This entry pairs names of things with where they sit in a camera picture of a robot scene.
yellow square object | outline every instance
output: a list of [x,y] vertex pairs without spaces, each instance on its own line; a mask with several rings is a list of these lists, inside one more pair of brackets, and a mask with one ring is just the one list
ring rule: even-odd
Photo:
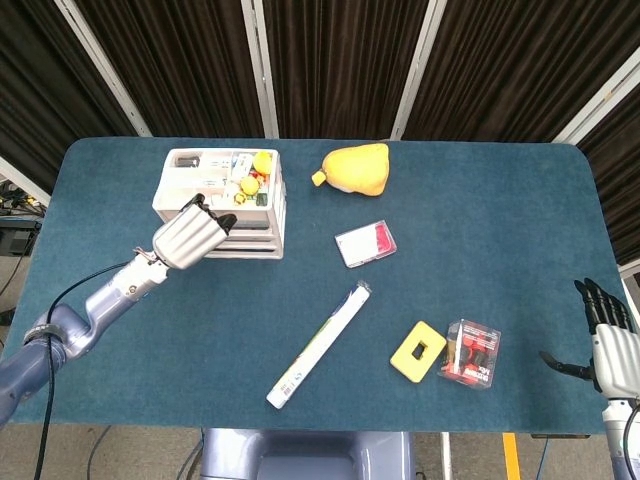
[[446,344],[442,335],[418,322],[391,357],[391,365],[413,383],[420,383]]

green object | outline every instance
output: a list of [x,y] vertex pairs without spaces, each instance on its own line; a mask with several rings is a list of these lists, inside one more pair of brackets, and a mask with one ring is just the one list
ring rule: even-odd
[[256,198],[256,205],[258,207],[266,207],[269,199],[266,193],[259,193]]

white plastic container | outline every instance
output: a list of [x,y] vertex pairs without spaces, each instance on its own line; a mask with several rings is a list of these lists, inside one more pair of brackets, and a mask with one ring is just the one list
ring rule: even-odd
[[[257,194],[245,203],[234,202],[240,180],[258,152],[271,155],[271,175],[259,193],[266,205],[257,205]],[[165,222],[171,220],[197,193],[202,193],[216,215],[233,213],[238,222],[229,239],[207,255],[209,258],[273,258],[284,254],[286,189],[280,156],[276,150],[252,148],[180,148],[167,155],[153,209]]]

gray floor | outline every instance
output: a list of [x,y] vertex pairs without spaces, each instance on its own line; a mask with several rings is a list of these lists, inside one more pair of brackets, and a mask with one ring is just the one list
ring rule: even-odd
[[[15,258],[0,257],[0,283],[6,281],[15,263]],[[27,258],[0,298],[0,311],[17,303],[28,266]],[[7,328],[0,327],[0,338],[5,339],[7,331]],[[86,478],[91,448],[103,428],[92,425],[52,426],[42,478]],[[199,436],[200,431],[196,429],[115,426],[94,457],[91,478],[174,479]],[[428,479],[442,478],[439,434],[416,434],[415,438],[418,470],[424,472]],[[32,478],[39,440],[38,425],[9,425],[0,431],[0,479]],[[518,435],[517,443],[521,478],[534,479],[544,441]],[[500,434],[453,434],[451,452],[455,479],[506,478]],[[611,478],[606,440],[601,436],[588,440],[552,440],[542,478]]]

black curtain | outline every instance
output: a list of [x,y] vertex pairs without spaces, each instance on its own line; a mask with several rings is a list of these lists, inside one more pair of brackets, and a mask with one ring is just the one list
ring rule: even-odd
[[551,141],[639,25],[638,0],[449,0],[404,138]]
[[618,263],[640,258],[640,87],[578,147],[591,163]]
[[239,0],[79,0],[156,136],[263,136]]
[[391,135],[428,0],[264,0],[283,138]]
[[135,135],[52,1],[0,1],[0,155],[51,192],[77,139]]

